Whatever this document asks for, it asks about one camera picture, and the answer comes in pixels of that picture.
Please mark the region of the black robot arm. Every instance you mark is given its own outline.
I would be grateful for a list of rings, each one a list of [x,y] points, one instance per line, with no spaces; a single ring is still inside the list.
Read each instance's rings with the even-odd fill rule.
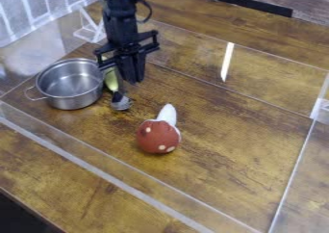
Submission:
[[[141,83],[146,74],[147,54],[159,49],[158,31],[138,31],[138,24],[146,23],[137,18],[137,4],[142,3],[149,9],[146,0],[105,0],[103,22],[107,43],[94,50],[102,69],[117,66],[122,79],[130,84]]]

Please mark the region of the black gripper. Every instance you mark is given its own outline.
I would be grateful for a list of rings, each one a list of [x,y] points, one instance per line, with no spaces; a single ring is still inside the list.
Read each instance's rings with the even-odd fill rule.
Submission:
[[[122,79],[130,84],[145,80],[147,54],[159,49],[158,31],[138,34],[138,39],[127,45],[117,45],[109,41],[94,50],[97,62],[102,70],[117,66]]]

